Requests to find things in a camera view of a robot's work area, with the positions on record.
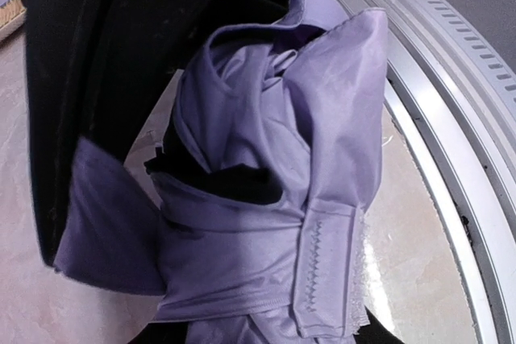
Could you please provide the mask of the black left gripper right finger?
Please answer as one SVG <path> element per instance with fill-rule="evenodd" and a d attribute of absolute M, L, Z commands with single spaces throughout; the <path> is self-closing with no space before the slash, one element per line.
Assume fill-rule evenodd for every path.
<path fill-rule="evenodd" d="M 366 309 L 366 313 L 369 324 L 361 326 L 354 335 L 356 344 L 403 344 L 403 341 L 389 332 L 369 309 Z"/>

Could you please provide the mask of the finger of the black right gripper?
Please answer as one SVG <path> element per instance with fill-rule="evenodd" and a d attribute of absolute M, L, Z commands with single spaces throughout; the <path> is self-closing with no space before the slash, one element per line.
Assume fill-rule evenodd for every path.
<path fill-rule="evenodd" d="M 52 265 L 80 137 L 124 160 L 173 73 L 207 36 L 271 23 L 289 0 L 22 0 L 36 230 Z"/>

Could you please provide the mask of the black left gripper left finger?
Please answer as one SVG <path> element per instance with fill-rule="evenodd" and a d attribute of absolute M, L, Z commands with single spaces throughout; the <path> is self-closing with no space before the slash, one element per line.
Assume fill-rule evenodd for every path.
<path fill-rule="evenodd" d="M 133 339 L 132 344 L 185 344 L 189 323 L 150 322 Z"/>

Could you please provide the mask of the lavender folding umbrella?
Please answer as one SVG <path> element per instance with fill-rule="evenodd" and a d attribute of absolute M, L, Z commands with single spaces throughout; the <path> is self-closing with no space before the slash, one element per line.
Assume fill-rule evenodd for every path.
<path fill-rule="evenodd" d="M 381 182 L 388 19 L 289 0 L 216 30 L 178 82 L 145 168 L 81 138 L 54 268 L 159 296 L 186 343 L 356 343 L 364 215 Z"/>

